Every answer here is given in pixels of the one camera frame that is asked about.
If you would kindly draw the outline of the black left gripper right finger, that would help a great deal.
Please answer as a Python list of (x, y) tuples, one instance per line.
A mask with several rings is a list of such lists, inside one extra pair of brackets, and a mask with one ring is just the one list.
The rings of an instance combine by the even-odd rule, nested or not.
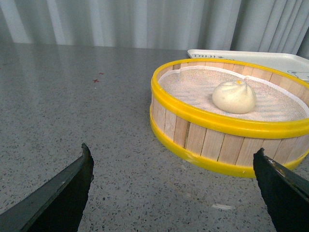
[(309, 230), (309, 182), (264, 154), (253, 155), (261, 195), (276, 231)]

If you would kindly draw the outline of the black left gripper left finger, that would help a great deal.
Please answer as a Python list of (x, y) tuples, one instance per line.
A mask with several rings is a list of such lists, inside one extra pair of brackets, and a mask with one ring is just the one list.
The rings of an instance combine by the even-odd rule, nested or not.
[(24, 200), (0, 216), (2, 232), (76, 232), (93, 180), (94, 160), (83, 154)]

